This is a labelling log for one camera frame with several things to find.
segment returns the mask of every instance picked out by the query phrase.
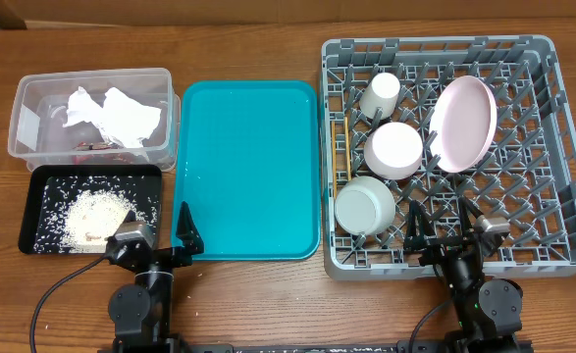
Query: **tray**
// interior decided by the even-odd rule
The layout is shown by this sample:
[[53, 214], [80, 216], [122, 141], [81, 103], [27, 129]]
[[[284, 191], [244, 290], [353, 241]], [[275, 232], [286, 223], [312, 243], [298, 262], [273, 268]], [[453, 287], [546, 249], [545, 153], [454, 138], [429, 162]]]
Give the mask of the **tray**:
[[292, 260], [320, 242], [316, 94], [301, 81], [203, 81], [183, 97], [172, 244], [181, 203], [197, 260]]
[[62, 214], [81, 190], [115, 190], [132, 202], [159, 234], [161, 171], [153, 165], [41, 166], [32, 172], [18, 246], [25, 254], [77, 253], [61, 244]]
[[[409, 201], [431, 215], [438, 236], [459, 233], [458, 195], [486, 214], [510, 221], [511, 235], [484, 270], [496, 277], [576, 274], [576, 134], [560, 64], [544, 36], [333, 39], [322, 48], [325, 268], [335, 279], [411, 279], [433, 276], [417, 255], [402, 251]], [[401, 91], [393, 121], [414, 126], [425, 144], [419, 171], [384, 180], [397, 201], [396, 219], [373, 237], [346, 234], [334, 218], [334, 196], [347, 174], [371, 175], [363, 144], [385, 120], [362, 116], [357, 101], [373, 75], [395, 74]], [[443, 89], [476, 76], [497, 100], [497, 133], [486, 157], [460, 174], [437, 167], [429, 119]], [[348, 119], [348, 147], [343, 122]], [[346, 170], [346, 150], [351, 170]], [[337, 169], [334, 174], [333, 161]]]

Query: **pink plate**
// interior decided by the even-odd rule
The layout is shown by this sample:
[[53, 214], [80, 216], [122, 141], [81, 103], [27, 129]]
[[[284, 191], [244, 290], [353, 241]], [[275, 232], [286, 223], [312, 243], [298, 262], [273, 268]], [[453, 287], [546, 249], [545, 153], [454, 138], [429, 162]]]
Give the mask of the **pink plate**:
[[489, 88], [478, 78], [463, 76], [441, 94], [429, 124], [437, 136], [430, 147], [440, 155], [438, 167], [459, 173], [477, 164], [493, 142], [497, 104]]

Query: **white cup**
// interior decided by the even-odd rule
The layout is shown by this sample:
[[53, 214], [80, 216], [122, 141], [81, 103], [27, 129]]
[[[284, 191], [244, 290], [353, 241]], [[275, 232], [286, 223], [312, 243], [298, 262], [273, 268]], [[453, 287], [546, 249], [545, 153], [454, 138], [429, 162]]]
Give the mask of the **white cup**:
[[350, 234], [379, 234], [393, 223], [395, 212], [393, 194], [371, 176], [354, 178], [336, 197], [336, 220]]
[[387, 123], [373, 132], [364, 145], [364, 160], [373, 173], [391, 180], [414, 174], [421, 166], [423, 140], [414, 127]]
[[377, 108], [381, 108], [382, 118], [387, 118], [394, 112], [400, 89], [401, 84], [393, 74], [377, 74], [362, 93], [359, 109], [366, 117], [373, 119]]

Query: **black tray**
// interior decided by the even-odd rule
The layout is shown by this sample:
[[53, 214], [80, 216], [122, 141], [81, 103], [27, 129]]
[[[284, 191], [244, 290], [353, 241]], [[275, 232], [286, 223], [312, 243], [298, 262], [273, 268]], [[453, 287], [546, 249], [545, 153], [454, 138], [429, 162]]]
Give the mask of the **black tray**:
[[[41, 166], [32, 172], [30, 177], [30, 187], [28, 189], [28, 197], [26, 200], [26, 208], [24, 210], [24, 218], [22, 219], [22, 230], [20, 232], [20, 239], [18, 246], [25, 254], [38, 254], [38, 253], [69, 253], [69, 249], [60, 246], [59, 236], [52, 237], [45, 240], [45, 246], [35, 244], [37, 241], [41, 242], [41, 236], [45, 235], [41, 217], [42, 210], [46, 205], [52, 205], [59, 201], [60, 191], [50, 191], [48, 201], [44, 205], [43, 196], [45, 193], [46, 185], [55, 182], [58, 178], [77, 177], [80, 179], [89, 177], [106, 177], [106, 180], [112, 181], [117, 184], [121, 189], [129, 190], [131, 187], [132, 195], [129, 198], [131, 202], [136, 205], [137, 211], [142, 211], [151, 217], [149, 225], [151, 230], [159, 233], [159, 219], [161, 216], [161, 187], [162, 176], [161, 170], [153, 165], [120, 165], [120, 166], [104, 166], [104, 165], [80, 165], [80, 166]], [[136, 183], [128, 185], [125, 178], [134, 180]], [[76, 199], [79, 190], [90, 189], [95, 191], [97, 189], [109, 189], [108, 186], [102, 185], [88, 185], [86, 187], [77, 187], [76, 189], [65, 189], [70, 199], [66, 198], [63, 202], [71, 202]]]

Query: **white label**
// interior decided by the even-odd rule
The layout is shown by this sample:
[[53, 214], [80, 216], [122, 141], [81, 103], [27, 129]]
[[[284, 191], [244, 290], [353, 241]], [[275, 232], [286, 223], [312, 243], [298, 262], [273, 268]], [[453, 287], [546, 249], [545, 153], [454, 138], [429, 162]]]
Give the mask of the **white label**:
[[27, 106], [22, 105], [20, 122], [17, 125], [17, 140], [26, 145], [32, 151], [36, 151], [36, 138], [39, 135], [39, 121], [37, 116]]

